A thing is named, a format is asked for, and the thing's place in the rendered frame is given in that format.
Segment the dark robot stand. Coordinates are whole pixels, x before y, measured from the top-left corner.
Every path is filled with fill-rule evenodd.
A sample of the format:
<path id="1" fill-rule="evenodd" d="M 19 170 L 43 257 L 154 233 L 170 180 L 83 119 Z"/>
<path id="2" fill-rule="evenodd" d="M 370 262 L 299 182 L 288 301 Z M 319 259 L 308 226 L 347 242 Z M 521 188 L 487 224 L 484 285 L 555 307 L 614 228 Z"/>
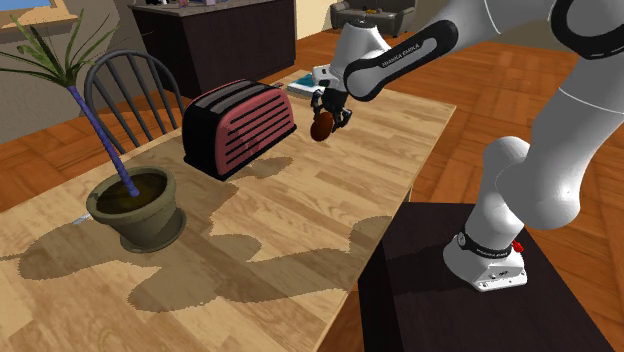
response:
<path id="1" fill-rule="evenodd" d="M 469 204 L 405 202 L 359 280 L 365 352 L 615 352 L 527 231 L 527 284 L 479 292 L 443 249 Z"/>

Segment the wooden table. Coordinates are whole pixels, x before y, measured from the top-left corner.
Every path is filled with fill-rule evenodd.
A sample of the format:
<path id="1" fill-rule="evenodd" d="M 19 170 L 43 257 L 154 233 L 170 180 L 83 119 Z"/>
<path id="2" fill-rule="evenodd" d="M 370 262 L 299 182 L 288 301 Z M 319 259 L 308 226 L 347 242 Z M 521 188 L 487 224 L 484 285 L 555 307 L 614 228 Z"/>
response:
<path id="1" fill-rule="evenodd" d="M 454 108 L 392 90 L 326 141 L 297 129 L 227 181 L 172 132 L 126 154 L 174 174 L 179 238 L 124 250 L 88 219 L 104 164 L 0 213 L 0 352 L 316 352 Z"/>

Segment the grey sofa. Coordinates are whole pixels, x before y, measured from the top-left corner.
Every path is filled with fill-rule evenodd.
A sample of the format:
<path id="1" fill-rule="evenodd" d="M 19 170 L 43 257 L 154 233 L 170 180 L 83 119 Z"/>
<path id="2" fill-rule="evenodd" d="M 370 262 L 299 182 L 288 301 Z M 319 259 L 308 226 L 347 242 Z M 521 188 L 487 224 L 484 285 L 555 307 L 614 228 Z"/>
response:
<path id="1" fill-rule="evenodd" d="M 339 0 L 330 6 L 333 29 L 353 20 L 365 20 L 379 32 L 397 37 L 414 23 L 418 0 Z"/>

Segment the teal and white book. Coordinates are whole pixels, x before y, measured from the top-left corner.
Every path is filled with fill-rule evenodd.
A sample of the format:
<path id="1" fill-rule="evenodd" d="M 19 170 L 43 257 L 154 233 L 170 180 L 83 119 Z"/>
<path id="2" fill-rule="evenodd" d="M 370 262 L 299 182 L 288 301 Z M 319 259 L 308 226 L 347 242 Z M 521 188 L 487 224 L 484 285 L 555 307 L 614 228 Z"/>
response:
<path id="1" fill-rule="evenodd" d="M 287 90 L 305 97 L 312 97 L 316 91 L 324 92 L 323 86 L 317 85 L 311 73 L 307 73 L 287 85 Z"/>

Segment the potted plant in green pot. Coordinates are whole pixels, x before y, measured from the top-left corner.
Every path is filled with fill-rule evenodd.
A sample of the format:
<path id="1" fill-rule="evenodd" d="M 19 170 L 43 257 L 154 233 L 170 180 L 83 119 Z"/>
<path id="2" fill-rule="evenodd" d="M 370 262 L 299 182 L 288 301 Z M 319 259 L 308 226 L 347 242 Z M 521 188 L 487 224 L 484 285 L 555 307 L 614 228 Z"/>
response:
<path id="1" fill-rule="evenodd" d="M 97 114 L 91 103 L 92 94 L 78 91 L 77 80 L 79 72 L 85 65 L 89 65 L 85 86 L 97 88 L 110 109 L 117 114 L 119 110 L 116 104 L 103 91 L 102 83 L 97 79 L 101 66 L 109 65 L 117 56 L 124 56 L 129 60 L 133 71 L 137 72 L 135 58 L 140 56 L 146 60 L 157 85 L 162 84 L 159 70 L 163 70 L 168 79 L 173 78 L 172 74 L 160 61 L 136 50 L 119 49 L 96 53 L 101 42 L 114 33 L 113 30 L 109 30 L 98 40 L 88 38 L 78 49 L 74 49 L 74 41 L 81 26 L 77 23 L 71 32 L 65 57 L 60 60 L 52 42 L 44 39 L 37 28 L 32 25 L 25 27 L 16 18 L 12 21 L 28 43 L 18 46 L 16 55 L 0 51 L 0 56 L 34 67 L 32 70 L 15 70 L 15 73 L 37 77 L 66 89 L 94 128 L 115 167 L 115 173 L 95 186 L 87 196 L 87 214 L 96 222 L 114 230 L 120 238 L 121 246 L 129 252 L 149 253 L 171 244 L 184 226 L 179 223 L 172 229 L 167 228 L 167 223 L 176 213 L 173 175 L 157 166 L 125 166 L 121 160 L 124 154 L 121 144 Z"/>

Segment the red and black toaster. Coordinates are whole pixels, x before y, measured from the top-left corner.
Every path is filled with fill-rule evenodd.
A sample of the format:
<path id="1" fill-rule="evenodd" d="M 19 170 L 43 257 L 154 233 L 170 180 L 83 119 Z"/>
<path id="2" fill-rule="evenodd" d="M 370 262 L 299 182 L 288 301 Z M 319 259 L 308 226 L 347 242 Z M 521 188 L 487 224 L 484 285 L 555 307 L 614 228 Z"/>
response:
<path id="1" fill-rule="evenodd" d="M 236 80 L 187 105 L 182 119 L 184 161 L 224 181 L 296 129 L 284 90 Z"/>

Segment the brown egg-shaped object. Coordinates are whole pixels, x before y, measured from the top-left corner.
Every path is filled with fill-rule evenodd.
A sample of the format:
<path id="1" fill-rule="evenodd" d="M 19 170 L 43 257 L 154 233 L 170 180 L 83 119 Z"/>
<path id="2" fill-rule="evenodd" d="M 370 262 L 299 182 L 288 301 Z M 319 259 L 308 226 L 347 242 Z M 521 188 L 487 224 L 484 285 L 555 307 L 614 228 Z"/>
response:
<path id="1" fill-rule="evenodd" d="M 313 123 L 310 127 L 310 136 L 316 142 L 324 141 L 332 133 L 333 126 L 334 119 L 332 113 L 319 113 L 313 118 Z"/>

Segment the window with wooden frame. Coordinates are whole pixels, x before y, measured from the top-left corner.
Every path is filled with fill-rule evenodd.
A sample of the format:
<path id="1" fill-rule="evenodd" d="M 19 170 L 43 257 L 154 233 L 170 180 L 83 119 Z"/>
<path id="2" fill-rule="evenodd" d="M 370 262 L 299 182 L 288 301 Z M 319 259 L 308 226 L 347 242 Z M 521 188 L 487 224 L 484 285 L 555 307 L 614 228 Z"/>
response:
<path id="1" fill-rule="evenodd" d="M 64 0 L 0 0 L 0 31 L 16 29 L 21 25 L 47 25 L 74 21 Z"/>

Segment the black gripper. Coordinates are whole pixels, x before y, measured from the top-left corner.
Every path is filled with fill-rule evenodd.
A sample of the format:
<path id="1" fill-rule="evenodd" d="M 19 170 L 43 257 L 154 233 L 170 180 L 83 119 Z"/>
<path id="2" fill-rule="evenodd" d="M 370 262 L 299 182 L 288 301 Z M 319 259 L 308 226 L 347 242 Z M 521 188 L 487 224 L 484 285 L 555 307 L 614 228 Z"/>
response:
<path id="1" fill-rule="evenodd" d="M 322 109 L 332 113 L 334 120 L 332 131 L 345 127 L 351 116 L 352 111 L 344 108 L 348 98 L 348 93 L 333 88 L 325 88 L 315 90 L 312 95 L 310 106 L 315 115 L 318 115 Z"/>

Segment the dark cabinet with countertop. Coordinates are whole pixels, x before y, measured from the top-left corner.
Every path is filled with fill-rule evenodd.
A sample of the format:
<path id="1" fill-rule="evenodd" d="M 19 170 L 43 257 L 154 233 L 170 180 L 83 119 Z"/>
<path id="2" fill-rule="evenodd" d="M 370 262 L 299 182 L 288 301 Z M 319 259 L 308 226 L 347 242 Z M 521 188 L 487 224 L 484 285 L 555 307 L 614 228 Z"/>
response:
<path id="1" fill-rule="evenodd" d="M 295 61 L 295 0 L 131 10 L 147 52 L 170 70 L 188 98 L 237 79 L 261 80 Z"/>

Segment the dark wooden chair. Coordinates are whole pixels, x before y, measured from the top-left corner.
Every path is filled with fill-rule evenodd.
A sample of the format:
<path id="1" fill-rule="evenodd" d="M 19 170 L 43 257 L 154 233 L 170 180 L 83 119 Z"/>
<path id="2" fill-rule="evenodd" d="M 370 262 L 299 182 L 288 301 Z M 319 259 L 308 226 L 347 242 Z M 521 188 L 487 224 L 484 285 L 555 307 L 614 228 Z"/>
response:
<path id="1" fill-rule="evenodd" d="M 183 116 L 187 99 L 181 94 L 171 70 L 161 60 L 145 52 L 131 49 L 110 51 L 98 58 L 89 68 L 84 82 L 84 100 L 103 133 L 120 155 L 125 154 L 126 150 L 111 132 L 108 123 L 104 122 L 97 112 L 95 93 L 106 103 L 129 141 L 135 147 L 139 147 L 141 142 L 118 103 L 114 101 L 112 88 L 106 86 L 99 78 L 99 72 L 102 70 L 107 71 L 112 77 L 114 85 L 134 116 L 134 121 L 148 141 L 152 141 L 154 136 L 145 120 L 146 113 L 139 109 L 135 101 L 139 96 L 145 100 L 162 135 L 180 127 L 181 123 L 177 116 Z"/>

